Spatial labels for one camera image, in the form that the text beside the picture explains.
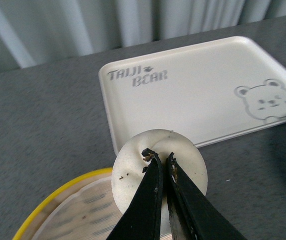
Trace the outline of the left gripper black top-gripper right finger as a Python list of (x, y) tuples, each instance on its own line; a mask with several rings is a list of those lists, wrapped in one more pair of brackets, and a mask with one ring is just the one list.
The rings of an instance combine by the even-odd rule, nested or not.
[(178, 164), (167, 159), (167, 204), (174, 240), (244, 240), (245, 237), (210, 203)]

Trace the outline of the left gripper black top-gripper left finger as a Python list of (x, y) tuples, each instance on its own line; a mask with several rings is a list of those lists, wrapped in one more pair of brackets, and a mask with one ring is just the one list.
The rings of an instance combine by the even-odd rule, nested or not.
[(147, 148), (142, 156), (151, 160), (134, 197), (109, 240), (160, 239), (162, 208), (162, 163), (158, 154)]

